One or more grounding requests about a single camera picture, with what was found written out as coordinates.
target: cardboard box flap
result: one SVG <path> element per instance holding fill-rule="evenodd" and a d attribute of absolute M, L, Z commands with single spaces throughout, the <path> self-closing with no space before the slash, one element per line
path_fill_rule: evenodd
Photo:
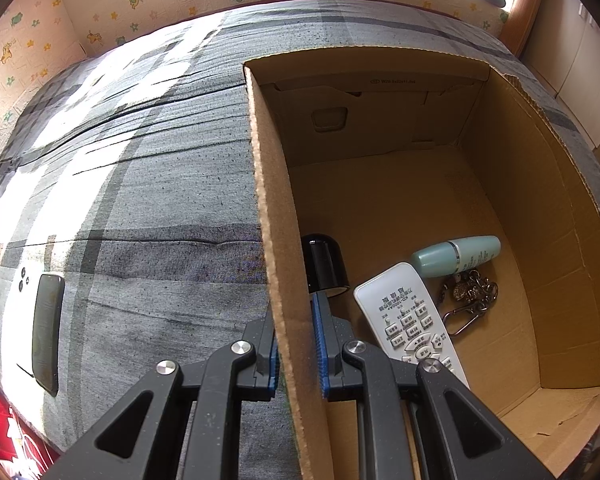
<path fill-rule="evenodd" d="M 600 386 L 540 388 L 502 421 L 553 475 L 559 476 L 600 425 Z"/>
<path fill-rule="evenodd" d="M 258 75 L 261 86 L 288 79 L 347 74 L 358 70 L 460 76 L 486 81 L 491 70 L 488 63 L 477 59 L 451 54 L 441 55 L 431 50 L 385 46 L 339 46 L 298 50 L 251 59 L 245 66 Z"/>
<path fill-rule="evenodd" d="M 248 68 L 245 76 L 251 97 L 251 145 L 269 298 L 300 469 L 305 479 L 330 480 L 333 465 L 329 430 L 318 384 L 314 329 L 293 195 L 267 104 Z"/>

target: gray bedsheet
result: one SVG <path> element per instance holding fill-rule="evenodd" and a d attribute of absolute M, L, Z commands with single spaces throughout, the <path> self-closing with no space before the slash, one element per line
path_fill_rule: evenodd
<path fill-rule="evenodd" d="M 366 44 L 475 57 L 519 77 L 600 207 L 599 166 L 531 73 L 484 31 L 423 10 L 362 0 L 245 7 L 76 64 L 30 102 L 0 160 L 0 214 L 12 224 L 0 239 L 0 380 L 13 367 L 2 314 L 22 263 L 66 277 L 59 393 L 41 397 L 33 420 L 53 443 L 71 446 L 159 360 L 202 360 L 264 315 L 242 64 Z M 298 478 L 284 391 L 244 411 L 241 478 Z"/>

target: cardboard box wall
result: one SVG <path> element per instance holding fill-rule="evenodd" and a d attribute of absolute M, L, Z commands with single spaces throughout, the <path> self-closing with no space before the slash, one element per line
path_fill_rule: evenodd
<path fill-rule="evenodd" d="M 562 472 L 600 423 L 600 215 L 538 106 L 484 62 L 421 50 L 307 50 L 251 60 L 245 75 L 303 477 L 358 474 L 355 406 L 326 403 L 318 385 L 310 232 L 338 241 L 352 289 L 429 244 L 499 236 L 480 268 L 498 300 L 456 351 L 472 391 Z M 374 341 L 351 291 L 331 307 Z"/>

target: metal screw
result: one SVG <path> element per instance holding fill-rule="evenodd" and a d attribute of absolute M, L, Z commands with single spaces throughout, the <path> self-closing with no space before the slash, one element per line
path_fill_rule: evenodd
<path fill-rule="evenodd" d="M 236 341 L 231 345 L 231 352 L 234 354 L 246 354 L 249 350 L 251 350 L 251 343 L 248 341 Z"/>
<path fill-rule="evenodd" d="M 157 365 L 155 365 L 155 371 L 160 375 L 169 375 L 174 373 L 176 370 L 176 363 L 173 361 L 165 360 L 160 361 Z"/>
<path fill-rule="evenodd" d="M 429 372 L 430 374 L 437 374 L 440 370 L 442 370 L 442 363 L 433 357 L 427 357 L 421 362 L 423 370 Z"/>
<path fill-rule="evenodd" d="M 364 341 L 349 341 L 346 348 L 352 354 L 362 354 L 366 350 L 366 344 Z"/>

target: black bottle cap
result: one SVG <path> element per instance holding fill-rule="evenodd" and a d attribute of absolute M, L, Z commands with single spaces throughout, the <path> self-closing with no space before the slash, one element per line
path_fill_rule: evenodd
<path fill-rule="evenodd" d="M 313 234 L 303 236 L 301 242 L 309 292 L 324 290 L 331 297 L 349 290 L 337 241 L 327 235 Z"/>

